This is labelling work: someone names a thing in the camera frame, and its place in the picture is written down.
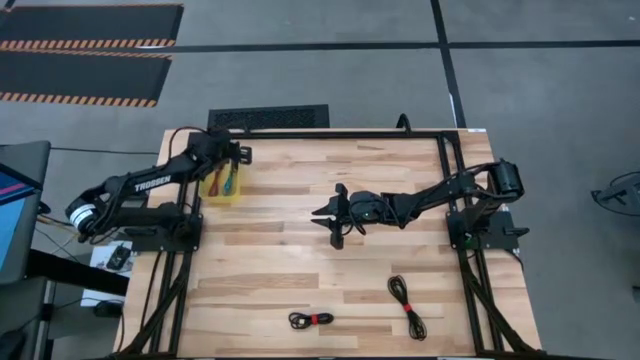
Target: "orange and black striped mat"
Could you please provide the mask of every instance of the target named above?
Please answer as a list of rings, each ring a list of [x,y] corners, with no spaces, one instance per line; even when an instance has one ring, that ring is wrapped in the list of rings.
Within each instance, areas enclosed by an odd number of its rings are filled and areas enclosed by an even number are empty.
[[[154,107],[168,55],[0,49],[0,100]]]
[[[181,4],[18,6],[4,9],[0,49],[172,46]]]

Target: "electrical wire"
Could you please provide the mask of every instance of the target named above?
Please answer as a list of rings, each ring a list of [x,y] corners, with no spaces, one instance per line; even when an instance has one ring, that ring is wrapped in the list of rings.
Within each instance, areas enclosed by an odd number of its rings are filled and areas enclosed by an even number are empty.
[[[169,138],[169,156],[167,156],[167,162],[164,163],[164,165],[162,165],[161,169],[164,169],[167,166],[167,164],[169,164],[169,160],[171,160],[171,152],[173,150],[173,140],[175,139],[176,135],[182,130],[196,130],[196,131],[200,131],[201,133],[204,133],[204,134],[207,133],[206,130],[201,129],[201,128],[196,127],[196,126],[182,126],[182,127],[177,128],[173,132],[173,134],[171,134],[171,137]]]
[[[522,263],[522,259],[520,259],[520,256],[518,256],[516,253],[514,253],[513,250],[504,249],[504,251],[506,251],[514,259],[516,259],[520,263],[520,267],[522,268],[522,271],[524,271],[524,264]]]
[[[71,243],[73,240],[75,240],[78,237],[78,234],[69,236],[69,238],[67,239],[67,241],[64,242],[64,244],[60,245],[59,248],[53,250],[51,252],[51,255],[55,255],[58,251],[60,251],[60,249],[66,249],[67,245],[69,245],[69,243]]]
[[[329,313],[306,315],[293,312],[289,314],[289,323],[296,330],[306,329],[311,325],[326,325],[333,322],[333,315]]]
[[[153,152],[153,151],[117,151],[117,150],[78,149],[78,148],[59,147],[59,146],[52,146],[51,150],[87,152],[87,153],[100,153],[100,154],[117,154],[117,155],[155,155],[155,156],[158,156],[158,153],[157,152]]]
[[[153,288],[153,282],[156,279],[156,270],[158,270],[158,263],[160,262],[161,251],[158,251],[156,255],[156,261],[153,262],[153,269],[151,270],[151,279],[149,280],[149,286],[147,287],[147,297],[144,300],[144,307],[142,308],[142,317],[140,320],[140,331],[144,328],[144,321],[147,316],[147,308],[149,307],[149,298],[151,297],[151,289]]]
[[[67,251],[67,249],[63,248],[62,246],[60,246],[60,244],[58,244],[55,240],[53,240],[53,238],[51,236],[49,236],[49,234],[45,233],[44,231],[38,229],[37,227],[33,228],[35,231],[39,232],[40,234],[44,235],[44,237],[46,237],[47,239],[49,239],[49,241],[51,241],[55,246],[57,246],[60,250],[62,250],[63,252],[65,252],[67,255],[69,255],[69,257],[71,259],[73,259],[75,262],[77,262],[78,264],[82,264],[80,262],[80,260],[78,260],[75,256],[71,255],[70,252]]]
[[[99,241],[97,241],[95,243],[93,242],[95,240],[96,236],[97,236],[95,234],[98,234],[98,233],[102,232],[102,229],[105,227],[106,222],[108,222],[108,220],[113,215],[113,212],[116,209],[116,201],[113,201],[113,199],[118,199],[120,197],[120,193],[122,192],[122,189],[124,188],[126,183],[127,183],[127,180],[120,182],[120,186],[118,186],[118,190],[116,190],[116,192],[112,196],[109,197],[109,203],[107,204],[107,208],[105,209],[105,211],[102,212],[102,215],[100,215],[100,217],[95,222],[93,222],[93,223],[91,223],[89,225],[89,228],[87,229],[87,232],[94,234],[89,239],[89,244],[95,245],[95,244],[101,243],[102,241],[104,241],[107,238],[107,236],[105,236],[101,240],[99,240]]]
[[[37,221],[37,222],[39,222],[39,223],[41,223],[41,224],[45,224],[45,225],[49,225],[49,226],[55,226],[55,227],[57,227],[58,229],[60,229],[60,230],[62,230],[62,231],[66,231],[66,232],[71,233],[71,234],[77,234],[77,232],[76,232],[76,231],[73,231],[73,230],[69,229],[69,227],[68,227],[68,226],[60,225],[59,223],[49,221],[49,220],[47,220],[46,218],[40,218],[40,217],[38,217],[38,218],[36,219],[36,221]]]
[[[66,222],[66,221],[62,221],[62,220],[58,220],[58,219],[54,219],[51,216],[45,215],[45,214],[38,214],[38,216],[43,217],[49,221],[52,221],[58,225],[62,225],[62,226],[67,226],[67,227],[73,227],[73,224],[71,224],[70,222]]]
[[[407,313],[409,319],[409,336],[412,339],[423,341],[427,338],[427,327],[424,322],[409,305],[409,293],[407,289],[407,283],[404,282],[404,278],[400,275],[392,276],[387,282],[389,292],[396,300],[400,302],[404,311]]]
[[[348,235],[351,230],[353,230],[353,228],[355,227],[356,230],[358,230],[358,232],[362,235],[366,235],[367,231],[364,229],[364,226],[362,226],[362,223],[360,221],[357,221],[355,216],[353,215],[353,207],[357,204],[362,204],[362,203],[369,203],[369,202],[379,202],[384,204],[387,209],[389,210],[389,212],[391,213],[391,215],[393,216],[393,219],[396,222],[396,225],[400,226],[400,220],[398,219],[398,214],[396,213],[396,211],[391,207],[391,205],[389,205],[388,202],[384,201],[383,199],[373,199],[373,200],[358,200],[358,201],[354,201],[351,204],[349,204],[349,219],[351,220],[351,224],[349,229],[347,229],[347,231],[345,233],[342,234],[342,236]]]
[[[117,240],[116,238],[112,237],[111,235],[113,235],[113,233],[115,233],[116,231],[120,230],[119,227],[117,228],[113,228],[111,230],[109,230],[109,232],[107,232],[106,234],[104,234],[104,236],[102,236],[102,238],[100,238],[99,240],[96,240],[97,236],[93,236],[90,240],[89,240],[89,244],[91,245],[97,245],[100,244],[101,242],[107,240],[108,238],[111,238],[111,240]]]
[[[615,184],[616,182],[618,182],[618,180],[620,180],[620,179],[622,179],[622,178],[625,178],[625,177],[627,177],[627,176],[629,176],[629,175],[634,175],[634,174],[640,174],[640,171],[629,171],[629,172],[628,172],[628,173],[626,173],[626,174],[622,174],[622,175],[620,175],[620,176],[617,176],[617,177],[613,178],[613,180],[609,181],[609,186],[613,186],[613,184]]]

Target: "black floor line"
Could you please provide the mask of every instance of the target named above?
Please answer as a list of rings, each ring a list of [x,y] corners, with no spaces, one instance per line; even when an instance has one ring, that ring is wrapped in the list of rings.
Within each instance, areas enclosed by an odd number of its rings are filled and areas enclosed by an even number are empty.
[[[572,41],[486,41],[486,42],[347,42],[298,44],[229,44],[178,45],[173,47],[138,47],[91,49],[138,53],[218,53],[259,51],[331,51],[331,50],[419,50],[419,49],[579,49],[640,47],[640,40],[572,40]]]
[[[640,47],[640,40],[478,41],[451,42],[449,49],[576,49]]]
[[[143,53],[216,53],[256,51],[314,51],[314,50],[417,50],[438,49],[436,42],[345,42],[345,43],[292,43],[292,44],[230,44],[186,45],[174,47],[119,48],[103,51]]]
[[[453,68],[451,51],[447,46],[449,42],[447,41],[447,32],[444,27],[442,9],[440,8],[440,2],[438,0],[431,0],[431,10],[433,11],[433,19],[436,25],[436,32],[438,33],[438,44],[440,45],[440,55],[442,56],[444,75],[447,79],[447,88],[449,89],[449,96],[453,111],[453,121],[456,127],[466,128],[467,120],[464,117],[464,110],[462,109],[462,99],[460,98],[458,81],[456,80],[456,72]]]

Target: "black floor mat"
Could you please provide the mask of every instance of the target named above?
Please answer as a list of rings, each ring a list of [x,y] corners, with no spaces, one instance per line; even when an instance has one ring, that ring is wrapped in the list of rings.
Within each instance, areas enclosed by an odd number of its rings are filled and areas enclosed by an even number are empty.
[[[82,105],[156,105],[167,55],[0,49],[0,100]]]
[[[0,23],[0,48],[172,46],[183,10],[180,4],[18,6]]]
[[[329,105],[209,110],[209,127],[243,129],[329,128]]]

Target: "cable bundle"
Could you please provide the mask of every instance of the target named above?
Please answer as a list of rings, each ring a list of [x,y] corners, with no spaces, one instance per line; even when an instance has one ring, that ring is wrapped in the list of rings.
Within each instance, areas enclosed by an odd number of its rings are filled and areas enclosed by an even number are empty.
[[[291,327],[296,330],[306,329],[311,325],[331,324],[333,315],[329,313],[305,315],[301,313],[289,314],[289,322]]]
[[[407,291],[407,284],[404,282],[402,276],[392,276],[387,283],[389,292],[396,300],[402,304],[404,311],[407,313],[409,319],[409,336],[412,339],[423,341],[427,338],[427,328],[424,326],[424,322],[420,319],[420,315],[416,314],[409,305],[409,294]]]

